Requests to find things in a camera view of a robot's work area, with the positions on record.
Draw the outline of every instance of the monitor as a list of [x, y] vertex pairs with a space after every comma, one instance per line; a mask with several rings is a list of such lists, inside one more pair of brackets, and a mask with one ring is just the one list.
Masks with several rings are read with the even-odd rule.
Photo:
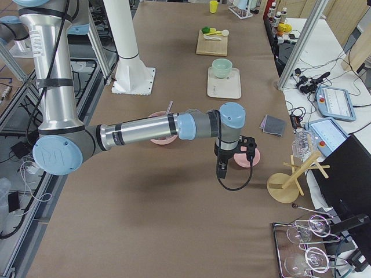
[[[313, 170], [327, 204], [342, 221], [358, 214], [371, 218], [371, 155], [354, 135], [350, 135], [322, 163], [326, 179]], [[362, 255], [371, 264], [371, 223], [349, 229]]]

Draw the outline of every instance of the pink plate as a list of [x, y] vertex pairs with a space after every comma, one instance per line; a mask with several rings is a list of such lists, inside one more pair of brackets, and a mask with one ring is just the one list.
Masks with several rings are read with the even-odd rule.
[[[155, 113], [151, 114], [148, 117], [150, 118], [150, 117], [163, 116], [165, 113], [166, 113], [165, 111], [159, 111], [159, 112], [155, 112]], [[177, 137], [178, 137], [178, 135], [171, 135], [171, 136], [168, 136], [168, 137], [164, 138], [163, 140], [150, 139], [150, 141], [152, 143], [157, 144], [157, 145], [168, 145], [171, 142], [173, 142]]]
[[[244, 168], [250, 168], [250, 162], [246, 159], [246, 154], [245, 153], [236, 153], [234, 155], [234, 160], [238, 165]], [[253, 166], [257, 165], [260, 160], [260, 152], [258, 149], [255, 149], [255, 157], [253, 160]]]

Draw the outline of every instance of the cutting board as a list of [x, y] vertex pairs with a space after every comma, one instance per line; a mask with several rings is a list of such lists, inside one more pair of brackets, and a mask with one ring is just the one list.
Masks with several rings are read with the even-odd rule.
[[212, 55], [212, 56], [226, 56], [228, 50], [228, 37], [217, 36], [221, 41], [210, 41], [203, 37], [201, 30], [198, 32], [198, 41], [196, 54]]

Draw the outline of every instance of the white desk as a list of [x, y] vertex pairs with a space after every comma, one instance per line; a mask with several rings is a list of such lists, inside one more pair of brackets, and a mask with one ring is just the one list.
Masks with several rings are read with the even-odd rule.
[[[306, 19], [288, 19], [288, 23], [292, 25], [293, 30], [299, 31], [303, 29], [305, 21]], [[325, 20], [320, 20], [300, 57], [300, 61], [298, 62], [297, 67], [301, 70], [304, 70], [307, 68], [311, 68], [312, 66], [324, 65], [328, 61], [336, 59], [340, 53], [342, 53], [340, 57], [345, 58], [343, 49], [332, 33], [327, 22]], [[338, 60], [337, 63], [332, 62], [318, 69], [308, 69], [303, 74], [306, 77], [309, 77], [321, 75], [327, 71], [330, 71], [331, 74], [328, 79], [331, 80], [345, 73], [345, 71], [341, 67], [341, 62], [342, 60]], [[352, 71], [347, 72], [341, 77], [332, 80], [332, 87], [347, 89], [351, 94], [358, 94], [358, 96], [351, 95], [351, 101], [353, 105], [371, 104], [370, 93], [360, 79], [354, 82], [356, 78], [357, 76]], [[311, 112], [311, 103], [307, 100], [307, 95], [296, 89], [296, 82], [293, 78], [290, 78], [288, 84], [286, 85], [286, 88], [287, 89], [285, 89], [283, 93], [285, 94], [285, 98], [287, 101], [290, 101], [294, 105], [294, 107], [302, 106], [305, 107], [307, 112]], [[292, 108], [289, 103], [286, 104], [288, 109]], [[340, 120], [337, 121], [340, 126], [348, 133], [364, 127], [371, 121], [371, 107], [355, 108], [355, 114], [357, 116], [357, 120], [354, 122], [344, 122]], [[305, 115], [303, 121], [308, 122], [309, 120], [312, 121], [320, 118], [322, 118], [322, 115], [319, 113], [319, 111], [316, 111], [312, 115]], [[365, 148], [369, 152], [371, 152], [371, 140], [369, 140], [371, 136], [371, 125], [363, 129], [362, 131], [355, 133], [355, 135], [365, 146]], [[312, 201], [316, 209], [320, 207], [327, 207], [328, 205], [323, 200], [318, 188], [318, 184], [311, 172], [308, 173], [307, 181], [311, 190]], [[343, 253], [341, 257], [347, 258], [348, 255], [349, 254], [347, 253]], [[343, 275], [348, 270], [348, 268], [349, 266], [339, 268], [339, 271]], [[351, 273], [348, 277], [371, 277], [371, 266], [368, 266], [366, 270], [361, 273]]]

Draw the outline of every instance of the blue framed device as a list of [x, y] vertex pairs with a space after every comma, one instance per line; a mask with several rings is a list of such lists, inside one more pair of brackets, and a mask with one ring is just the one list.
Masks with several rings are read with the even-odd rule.
[[314, 120], [306, 123], [304, 127], [314, 133], [316, 145], [325, 157], [349, 137], [349, 134], [331, 117]]
[[323, 116], [348, 122], [356, 120], [348, 90], [318, 86], [316, 100], [318, 110]]

